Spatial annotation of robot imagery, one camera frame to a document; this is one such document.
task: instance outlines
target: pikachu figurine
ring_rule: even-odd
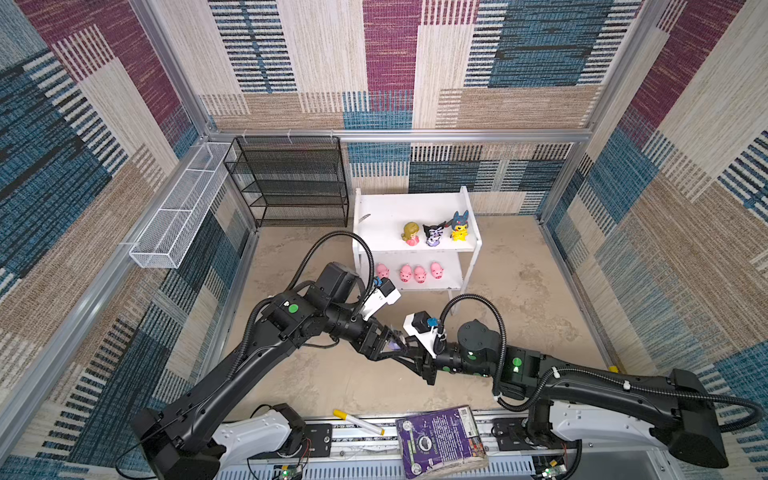
[[[453,241],[457,240],[467,240],[467,229],[469,228],[469,210],[464,212],[463,215],[459,215],[458,211],[453,214],[453,220],[451,220],[449,223],[451,224],[451,238]]]

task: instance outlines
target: red wire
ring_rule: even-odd
[[[301,461],[304,460],[304,455],[306,455],[310,451],[310,446],[312,446],[312,439],[307,439],[304,453],[301,455],[301,458],[299,458],[299,465],[301,465]]]

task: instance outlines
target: figurine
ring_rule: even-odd
[[[413,275],[413,270],[411,270],[411,266],[407,263],[402,266],[400,269],[400,281],[407,282],[411,279],[411,276]]]
[[[453,214],[453,220],[451,220],[451,229],[453,230],[453,233],[451,233],[451,238],[453,241],[457,240],[467,240],[467,231],[468,228],[468,222],[469,220],[469,210],[464,212],[463,215],[459,215],[458,211]]]
[[[416,265],[416,268],[413,270],[413,276],[416,277],[417,282],[424,283],[424,280],[427,280],[427,271],[424,270],[423,266]]]
[[[415,247],[419,242],[419,225],[416,222],[406,223],[403,229],[402,239],[411,247]]]
[[[437,279],[442,278],[442,265],[437,262],[432,263],[432,276]]]
[[[389,278],[389,268],[384,263],[380,263],[376,267],[376,276],[378,278]]]
[[[437,225],[425,225],[424,234],[427,236],[427,245],[437,247],[440,244],[440,237],[442,237],[442,229],[444,228],[445,222]]]

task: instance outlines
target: patterned wall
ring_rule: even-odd
[[[532,215],[541,209],[571,144],[342,144],[352,191],[457,192],[476,214]]]
[[[222,187],[180,268],[133,267],[0,478],[119,478],[111,467],[135,443],[133,415],[200,377],[249,234],[234,194]],[[138,450],[120,467],[149,472]]]
[[[194,141],[127,0],[0,0],[0,401]]]
[[[0,0],[0,25],[1,402],[196,133],[127,0]],[[197,378],[245,228],[221,191],[194,260],[132,271],[0,478],[108,476],[130,413]]]
[[[624,370],[768,406],[768,2],[673,0],[548,223]],[[719,410],[725,419],[742,409]],[[723,436],[765,478],[768,423]]]
[[[221,130],[579,128],[641,0],[158,0]],[[475,192],[533,214],[555,145],[349,144],[363,193]]]

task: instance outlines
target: robotic arm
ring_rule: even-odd
[[[346,300],[355,286],[363,291],[362,281],[340,263],[329,263],[317,281],[296,285],[314,251],[337,235],[353,237],[368,254],[368,283],[355,303]],[[724,468],[728,461],[720,433],[752,425],[762,417],[761,407],[754,402],[707,394],[697,377],[685,370],[675,369],[667,377],[628,376],[508,346],[498,311],[483,297],[472,294],[454,298],[439,318],[427,312],[406,317],[407,335],[403,334],[372,316],[378,308],[399,298],[388,279],[374,283],[373,271],[372,254],[354,233],[332,232],[318,240],[289,288],[262,300],[253,309],[237,349],[162,412],[143,409],[134,417],[131,426],[137,445],[157,477],[209,480],[220,467],[257,453],[277,451],[289,456],[296,452],[306,425],[288,405],[275,406],[257,419],[226,426],[222,422],[267,372],[322,332],[348,341],[370,360],[393,359],[429,385],[435,384],[439,370],[492,376],[493,394],[500,405],[514,412],[528,410],[526,434],[534,445],[557,448],[563,440],[586,435],[610,437],[611,432],[596,427],[604,423],[590,421],[590,412],[602,419],[605,413],[623,418],[630,415],[640,421],[632,430],[638,438],[665,445],[673,456],[685,462]],[[499,322],[499,332],[472,320],[460,327],[458,342],[447,342],[445,317],[454,304],[466,299],[488,305]],[[528,401],[514,406],[502,396]],[[567,412],[561,413],[568,408],[566,402],[609,412],[588,410],[582,412],[582,421],[552,422],[567,416]],[[746,406],[753,413],[718,426],[713,402]]]

